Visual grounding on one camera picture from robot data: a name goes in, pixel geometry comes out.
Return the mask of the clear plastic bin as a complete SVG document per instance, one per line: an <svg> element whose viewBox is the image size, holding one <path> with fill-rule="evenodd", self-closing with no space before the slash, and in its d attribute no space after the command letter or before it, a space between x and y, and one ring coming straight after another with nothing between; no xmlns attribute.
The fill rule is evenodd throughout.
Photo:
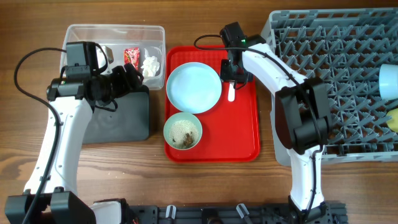
<svg viewBox="0 0 398 224"><path fill-rule="evenodd" d="M137 69L141 72L145 59L156 57L159 69L153 77L145 76L143 84L150 90L160 90L165 80L165 30L162 26L122 24L73 24L67 29L63 46L68 42L89 41L100 44L101 48L112 51L108 68L109 74L118 65L124 65L124 51L138 47L140 51Z"/></svg>

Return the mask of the red serving tray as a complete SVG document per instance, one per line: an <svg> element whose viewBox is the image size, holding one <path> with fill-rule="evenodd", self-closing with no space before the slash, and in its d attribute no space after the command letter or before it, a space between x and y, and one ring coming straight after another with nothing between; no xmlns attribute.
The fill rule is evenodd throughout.
<svg viewBox="0 0 398 224"><path fill-rule="evenodd" d="M172 48L166 59L168 81L172 71L188 62L201 62L220 73L226 51L198 50L193 46ZM222 82L221 98L207 112L196 115L203 127L200 142L185 151L174 149L166 142L164 150L174 162L249 162L261 150L255 82L236 91L233 102L228 101L229 83Z"/></svg>

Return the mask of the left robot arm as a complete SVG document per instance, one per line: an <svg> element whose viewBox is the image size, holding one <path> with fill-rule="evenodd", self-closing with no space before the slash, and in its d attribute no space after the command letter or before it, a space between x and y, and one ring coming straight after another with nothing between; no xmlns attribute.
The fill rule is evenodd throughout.
<svg viewBox="0 0 398 224"><path fill-rule="evenodd" d="M35 170L21 195L9 196L5 214L10 223L139 223L123 198L88 206L77 196L80 151L95 110L115 112L117 98L140 91L144 79L134 65L118 65L110 74L100 66L95 42L69 42L62 50L67 64L47 87L45 100L21 88L24 95L49 110Z"/></svg>

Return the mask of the green bowl with rice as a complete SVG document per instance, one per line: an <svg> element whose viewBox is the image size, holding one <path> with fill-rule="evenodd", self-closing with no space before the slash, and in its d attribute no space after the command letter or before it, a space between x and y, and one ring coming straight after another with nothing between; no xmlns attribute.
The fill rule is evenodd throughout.
<svg viewBox="0 0 398 224"><path fill-rule="evenodd" d="M179 112L166 120L163 134L166 146L186 151L200 142L203 128L200 120L195 115Z"/></svg>

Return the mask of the yellow plastic cup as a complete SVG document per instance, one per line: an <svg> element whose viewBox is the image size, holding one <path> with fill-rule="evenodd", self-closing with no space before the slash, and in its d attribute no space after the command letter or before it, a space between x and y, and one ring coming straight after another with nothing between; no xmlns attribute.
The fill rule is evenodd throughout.
<svg viewBox="0 0 398 224"><path fill-rule="evenodd" d="M387 126L393 131L398 132L398 109L390 110L387 112L387 116L390 117L388 121L386 121Z"/></svg>

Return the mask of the black plastic tray bin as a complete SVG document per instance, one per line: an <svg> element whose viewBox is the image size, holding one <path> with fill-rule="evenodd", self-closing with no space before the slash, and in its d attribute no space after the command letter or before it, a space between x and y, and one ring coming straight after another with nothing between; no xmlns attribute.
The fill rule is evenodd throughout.
<svg viewBox="0 0 398 224"><path fill-rule="evenodd" d="M116 99L115 112L95 109L83 144L143 141L150 134L149 89L143 85Z"/></svg>

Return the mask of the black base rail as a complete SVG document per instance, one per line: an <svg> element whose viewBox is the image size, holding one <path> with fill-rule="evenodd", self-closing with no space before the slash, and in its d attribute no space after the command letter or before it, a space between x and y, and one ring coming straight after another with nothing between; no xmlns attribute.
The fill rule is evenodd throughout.
<svg viewBox="0 0 398 224"><path fill-rule="evenodd" d="M135 223L297 223L293 211L283 203L250 207L131 206Z"/></svg>

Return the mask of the red snack wrapper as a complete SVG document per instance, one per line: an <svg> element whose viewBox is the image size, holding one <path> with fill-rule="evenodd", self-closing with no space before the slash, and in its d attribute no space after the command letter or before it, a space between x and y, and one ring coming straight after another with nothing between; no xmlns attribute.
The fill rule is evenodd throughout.
<svg viewBox="0 0 398 224"><path fill-rule="evenodd" d="M140 49L132 47L124 50L124 63L131 64L136 70L139 66Z"/></svg>

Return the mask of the light blue plate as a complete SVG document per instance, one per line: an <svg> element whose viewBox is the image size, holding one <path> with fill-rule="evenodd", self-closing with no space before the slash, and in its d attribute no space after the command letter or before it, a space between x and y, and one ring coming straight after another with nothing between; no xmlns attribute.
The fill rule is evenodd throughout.
<svg viewBox="0 0 398 224"><path fill-rule="evenodd" d="M175 68L167 79L166 93L171 104L182 112L204 113L217 104L222 84L209 65L188 62Z"/></svg>

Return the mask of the light blue bowl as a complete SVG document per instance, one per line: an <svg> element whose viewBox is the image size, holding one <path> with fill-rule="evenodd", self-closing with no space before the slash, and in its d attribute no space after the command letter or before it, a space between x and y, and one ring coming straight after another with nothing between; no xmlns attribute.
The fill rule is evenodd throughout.
<svg viewBox="0 0 398 224"><path fill-rule="evenodd" d="M379 92L383 100L394 100L398 96L397 65L382 64L379 71Z"/></svg>

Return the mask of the grey dishwasher rack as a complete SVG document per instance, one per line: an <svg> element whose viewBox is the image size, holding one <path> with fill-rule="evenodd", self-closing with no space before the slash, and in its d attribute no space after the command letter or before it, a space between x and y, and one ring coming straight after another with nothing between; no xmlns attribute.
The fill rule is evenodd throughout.
<svg viewBox="0 0 398 224"><path fill-rule="evenodd" d="M275 54L326 84L333 130L323 164L397 160L387 126L396 100L379 94L379 69L397 63L397 9L273 11L261 35Z"/></svg>

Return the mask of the white plastic spoon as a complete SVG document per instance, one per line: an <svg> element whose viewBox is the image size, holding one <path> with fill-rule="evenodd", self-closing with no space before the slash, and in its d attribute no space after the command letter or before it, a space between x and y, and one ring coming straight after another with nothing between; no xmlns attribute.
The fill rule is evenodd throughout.
<svg viewBox="0 0 398 224"><path fill-rule="evenodd" d="M229 83L229 88L228 88L228 101L233 102L235 100L235 89L234 89L234 83L230 82Z"/></svg>

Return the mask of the white napkin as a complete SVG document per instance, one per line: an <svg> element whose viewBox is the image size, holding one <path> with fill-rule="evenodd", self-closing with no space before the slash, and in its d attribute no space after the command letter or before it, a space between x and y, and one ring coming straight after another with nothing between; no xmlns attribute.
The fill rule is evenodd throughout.
<svg viewBox="0 0 398 224"><path fill-rule="evenodd" d="M144 49L144 61L142 63L142 74L145 78L155 77L160 69L160 63L156 56L150 56L149 51Z"/></svg>

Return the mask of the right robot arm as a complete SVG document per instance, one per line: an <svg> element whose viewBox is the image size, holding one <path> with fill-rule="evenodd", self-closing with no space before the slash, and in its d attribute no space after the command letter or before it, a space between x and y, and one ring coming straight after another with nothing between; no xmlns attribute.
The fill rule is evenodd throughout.
<svg viewBox="0 0 398 224"><path fill-rule="evenodd" d="M290 68L260 35L244 35L238 22L226 25L220 37L228 53L221 79L238 90L257 78L274 97L272 127L292 167L291 209L303 219L324 215L320 164L332 123L325 83Z"/></svg>

